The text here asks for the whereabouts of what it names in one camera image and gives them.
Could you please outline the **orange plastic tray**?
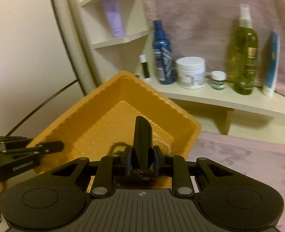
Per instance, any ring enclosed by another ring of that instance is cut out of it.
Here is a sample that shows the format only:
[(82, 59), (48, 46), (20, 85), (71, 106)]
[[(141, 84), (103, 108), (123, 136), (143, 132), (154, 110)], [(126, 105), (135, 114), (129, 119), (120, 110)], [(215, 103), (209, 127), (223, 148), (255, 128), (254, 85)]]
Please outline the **orange plastic tray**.
[[(121, 155), (126, 146), (133, 147), (135, 120), (142, 116), (153, 130), (153, 148), (164, 155), (188, 156), (201, 130), (197, 120), (173, 101), (129, 72), (120, 72), (81, 99), (55, 120), (33, 141), (34, 145), (50, 141), (64, 143), (62, 152), (43, 158), (35, 169), (42, 174), (74, 159), (84, 158), (87, 165), (82, 176), (94, 176), (96, 161), (102, 157)], [(170, 177), (153, 178), (140, 184), (131, 175), (114, 177), (133, 188), (168, 188)]]

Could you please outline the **white cream jar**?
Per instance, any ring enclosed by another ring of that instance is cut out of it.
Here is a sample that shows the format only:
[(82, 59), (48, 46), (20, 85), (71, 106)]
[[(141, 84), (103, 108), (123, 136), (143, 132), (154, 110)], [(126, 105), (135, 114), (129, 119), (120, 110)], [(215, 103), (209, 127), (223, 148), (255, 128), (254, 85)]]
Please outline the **white cream jar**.
[(184, 89), (199, 89), (205, 85), (205, 60), (183, 57), (176, 60), (178, 84)]

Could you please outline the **small green white jar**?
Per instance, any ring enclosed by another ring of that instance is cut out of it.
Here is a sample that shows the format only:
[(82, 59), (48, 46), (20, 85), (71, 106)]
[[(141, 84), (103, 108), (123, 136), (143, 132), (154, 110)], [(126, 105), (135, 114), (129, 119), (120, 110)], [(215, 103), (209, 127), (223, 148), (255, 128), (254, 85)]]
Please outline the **small green white jar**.
[(210, 73), (211, 86), (215, 90), (223, 90), (225, 88), (226, 73), (223, 71), (212, 71)]

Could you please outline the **blue spray bottle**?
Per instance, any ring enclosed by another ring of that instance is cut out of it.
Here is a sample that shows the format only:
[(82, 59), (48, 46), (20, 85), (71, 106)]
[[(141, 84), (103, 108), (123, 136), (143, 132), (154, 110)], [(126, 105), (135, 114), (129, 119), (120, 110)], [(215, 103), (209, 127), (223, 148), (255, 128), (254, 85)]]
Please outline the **blue spray bottle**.
[(166, 32), (161, 20), (154, 20), (153, 51), (156, 61), (157, 78), (160, 84), (174, 83), (174, 64), (170, 41), (166, 38)]

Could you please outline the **green olive spray bottle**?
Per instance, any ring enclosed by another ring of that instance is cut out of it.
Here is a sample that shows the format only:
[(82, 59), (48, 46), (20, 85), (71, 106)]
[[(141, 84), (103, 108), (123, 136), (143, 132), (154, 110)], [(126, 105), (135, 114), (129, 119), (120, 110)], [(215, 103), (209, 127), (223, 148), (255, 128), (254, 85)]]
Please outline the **green olive spray bottle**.
[(234, 42), (234, 91), (250, 95), (257, 71), (258, 35), (253, 28), (249, 5), (240, 5), (238, 22)]

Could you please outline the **blue white tube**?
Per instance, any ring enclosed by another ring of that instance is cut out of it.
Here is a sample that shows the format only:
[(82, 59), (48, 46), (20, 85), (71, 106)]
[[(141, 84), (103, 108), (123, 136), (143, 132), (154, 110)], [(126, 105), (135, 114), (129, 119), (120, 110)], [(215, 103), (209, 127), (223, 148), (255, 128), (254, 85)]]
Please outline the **blue white tube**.
[(267, 97), (273, 97), (278, 78), (280, 58), (280, 38), (275, 31), (271, 32), (271, 47), (268, 68), (266, 71), (265, 83), (263, 85), (263, 94)]

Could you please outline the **cream corner shelf unit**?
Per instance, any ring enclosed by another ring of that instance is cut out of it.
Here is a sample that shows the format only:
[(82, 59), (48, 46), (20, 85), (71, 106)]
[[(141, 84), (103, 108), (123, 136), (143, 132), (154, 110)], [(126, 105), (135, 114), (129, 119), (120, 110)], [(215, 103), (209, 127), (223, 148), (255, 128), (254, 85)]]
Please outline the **cream corner shelf unit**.
[[(248, 0), (259, 37), (255, 84), (266, 67), (268, 25), (278, 26), (270, 0)], [(142, 74), (139, 56), (145, 54), (151, 85), (190, 109), (217, 108), (232, 116), (229, 135), (285, 143), (285, 85), (274, 97), (258, 88), (242, 96), (205, 85), (186, 89), (177, 77), (175, 61), (197, 56), (207, 70), (226, 69), (238, 25), (241, 0), (69, 0), (78, 35), (96, 82), (120, 71)]]

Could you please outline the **lilac towel hanging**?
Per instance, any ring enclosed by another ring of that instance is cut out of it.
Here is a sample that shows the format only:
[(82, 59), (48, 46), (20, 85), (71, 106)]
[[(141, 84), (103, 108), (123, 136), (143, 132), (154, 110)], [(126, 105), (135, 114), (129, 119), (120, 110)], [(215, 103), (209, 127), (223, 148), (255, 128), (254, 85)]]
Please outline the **lilac towel hanging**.
[(150, 22), (161, 20), (175, 59), (198, 56), (209, 70), (233, 72), (235, 31), (240, 5), (250, 7), (258, 34), (255, 84), (262, 86), (268, 67), (271, 33), (280, 39), (276, 92), (285, 96), (285, 0), (143, 0)]

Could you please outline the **lilac tube on shelf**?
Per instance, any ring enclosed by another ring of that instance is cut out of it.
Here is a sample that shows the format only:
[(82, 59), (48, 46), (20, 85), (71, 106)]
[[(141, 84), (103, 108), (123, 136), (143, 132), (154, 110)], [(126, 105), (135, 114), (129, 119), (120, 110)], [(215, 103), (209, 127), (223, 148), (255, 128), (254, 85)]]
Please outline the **lilac tube on shelf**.
[(103, 0), (101, 5), (104, 8), (114, 38), (124, 37), (122, 17), (119, 12), (119, 0)]

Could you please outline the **white curved door frame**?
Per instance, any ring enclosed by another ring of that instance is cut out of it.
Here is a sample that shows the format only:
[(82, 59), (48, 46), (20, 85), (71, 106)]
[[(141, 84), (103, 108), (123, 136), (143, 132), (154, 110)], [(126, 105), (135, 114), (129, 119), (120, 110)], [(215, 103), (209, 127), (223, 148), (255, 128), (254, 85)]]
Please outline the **white curved door frame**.
[(79, 0), (51, 0), (56, 23), (84, 95), (101, 85), (84, 29)]

